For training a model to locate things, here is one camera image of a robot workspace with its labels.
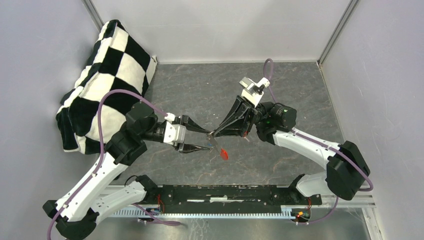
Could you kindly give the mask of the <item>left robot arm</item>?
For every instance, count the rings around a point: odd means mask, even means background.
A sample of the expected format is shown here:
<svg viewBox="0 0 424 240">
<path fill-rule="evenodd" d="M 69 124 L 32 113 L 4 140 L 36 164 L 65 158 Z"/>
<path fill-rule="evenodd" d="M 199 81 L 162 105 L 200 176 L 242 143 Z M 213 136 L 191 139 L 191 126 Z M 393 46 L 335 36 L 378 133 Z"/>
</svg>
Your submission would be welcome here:
<svg viewBox="0 0 424 240">
<path fill-rule="evenodd" d="M 158 121 L 154 109 L 144 102 L 135 103 L 125 115 L 126 121 L 106 145 L 101 145 L 100 157 L 84 177 L 66 195 L 48 200 L 43 210 L 52 219 L 51 226 L 68 240 L 83 240 L 109 215 L 143 201 L 153 203 L 157 190 L 138 177 L 129 186 L 100 197 L 100 193 L 122 172 L 147 151 L 146 141 L 171 145 L 180 153 L 192 153 L 205 147 L 185 144 L 187 131 L 209 134 L 189 116 L 176 117 L 168 113 Z"/>
</svg>

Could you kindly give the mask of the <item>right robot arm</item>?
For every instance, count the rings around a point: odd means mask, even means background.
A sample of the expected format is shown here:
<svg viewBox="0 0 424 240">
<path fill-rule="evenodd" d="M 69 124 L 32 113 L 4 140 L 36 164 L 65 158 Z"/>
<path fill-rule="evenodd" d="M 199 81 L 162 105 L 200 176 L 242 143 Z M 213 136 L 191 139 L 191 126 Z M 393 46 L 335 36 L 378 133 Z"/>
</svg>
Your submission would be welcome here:
<svg viewBox="0 0 424 240">
<path fill-rule="evenodd" d="M 214 138 L 246 137 L 252 127 L 258 138 L 271 145 L 287 148 L 323 168 L 315 174 L 301 174 L 290 184 L 289 199 L 302 204 L 318 194 L 335 195 L 350 201 L 357 192 L 369 192 L 374 186 L 371 173 L 358 146 L 351 142 L 323 140 L 295 128 L 297 110 L 279 102 L 253 105 L 237 96 L 221 124 L 211 132 Z"/>
</svg>

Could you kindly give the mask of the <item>red key tag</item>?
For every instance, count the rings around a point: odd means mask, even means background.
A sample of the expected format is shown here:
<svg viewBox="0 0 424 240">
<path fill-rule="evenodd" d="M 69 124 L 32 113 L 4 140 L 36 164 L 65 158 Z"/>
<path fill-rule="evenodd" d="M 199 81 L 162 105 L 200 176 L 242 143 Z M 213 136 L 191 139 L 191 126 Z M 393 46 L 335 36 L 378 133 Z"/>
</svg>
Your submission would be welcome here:
<svg viewBox="0 0 424 240">
<path fill-rule="evenodd" d="M 229 159 L 229 155 L 226 150 L 223 148 L 220 150 L 220 156 L 224 161 L 227 161 Z"/>
</svg>

